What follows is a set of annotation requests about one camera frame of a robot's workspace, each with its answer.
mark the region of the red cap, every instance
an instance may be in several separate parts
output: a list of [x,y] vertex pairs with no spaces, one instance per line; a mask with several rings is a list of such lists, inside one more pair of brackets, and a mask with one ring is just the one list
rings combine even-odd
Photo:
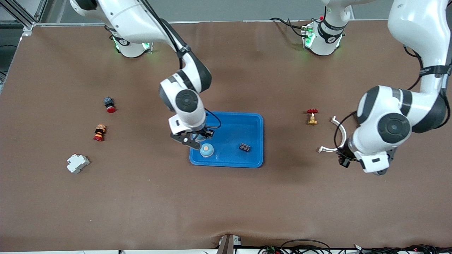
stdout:
[[115,111],[116,111],[116,109],[113,106],[110,106],[107,108],[108,113],[114,113]]

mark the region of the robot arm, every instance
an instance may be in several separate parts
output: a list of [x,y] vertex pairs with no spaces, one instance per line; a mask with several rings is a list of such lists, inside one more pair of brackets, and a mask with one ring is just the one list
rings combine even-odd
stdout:
[[160,19],[147,0],[70,0],[80,15],[102,20],[112,33],[123,55],[141,55],[143,43],[162,42],[176,52],[179,70],[160,83],[159,94],[167,108],[176,113],[169,119],[171,137],[199,149],[200,144],[186,133],[211,137],[199,93],[210,87],[210,71],[165,20]]
[[420,92],[377,86],[364,94],[358,105],[360,126],[339,149],[339,162],[357,160],[366,173],[384,174],[394,152],[412,132],[423,133],[440,126],[449,108],[446,98],[451,73],[448,51],[450,30],[447,0],[395,0],[388,28],[399,42],[422,58]]
[[375,0],[321,0],[325,5],[323,20],[313,20],[305,26],[305,48],[320,56],[327,56],[339,47],[343,31],[350,20],[350,5],[362,5]]

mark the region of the black rectangular component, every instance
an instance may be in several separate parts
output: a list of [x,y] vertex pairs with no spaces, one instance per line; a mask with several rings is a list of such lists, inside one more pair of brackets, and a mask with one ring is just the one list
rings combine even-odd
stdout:
[[251,146],[245,145],[244,143],[240,143],[239,149],[240,149],[240,150],[243,150],[243,151],[245,151],[245,152],[249,152],[250,149],[251,149]]

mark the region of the blue tray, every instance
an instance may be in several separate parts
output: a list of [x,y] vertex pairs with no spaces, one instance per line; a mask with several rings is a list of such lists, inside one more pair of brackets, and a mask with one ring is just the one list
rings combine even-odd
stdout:
[[[213,155],[203,157],[199,150],[190,149],[190,161],[195,165],[258,168],[264,162],[264,119],[255,113],[213,112],[222,122],[213,138],[202,141],[213,146]],[[217,126],[211,114],[207,125]],[[249,152],[239,149],[240,143],[251,146]]]

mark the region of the brown table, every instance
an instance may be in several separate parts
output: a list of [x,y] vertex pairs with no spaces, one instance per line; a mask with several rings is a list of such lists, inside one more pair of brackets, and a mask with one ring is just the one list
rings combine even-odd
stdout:
[[[36,27],[0,96],[0,251],[211,248],[224,234],[244,245],[452,245],[452,124],[412,135],[381,177],[317,153],[333,146],[333,115],[375,85],[416,79],[416,59],[385,21],[351,22],[326,57],[281,24],[174,27],[212,72],[206,107],[264,117],[264,165],[194,166],[170,140],[172,113],[158,96],[177,70],[168,46],[127,59],[103,27]],[[105,112],[106,96],[116,113]],[[317,126],[306,125],[309,108]],[[95,142],[100,123],[108,132]],[[91,161],[78,175],[66,169],[73,153]]]

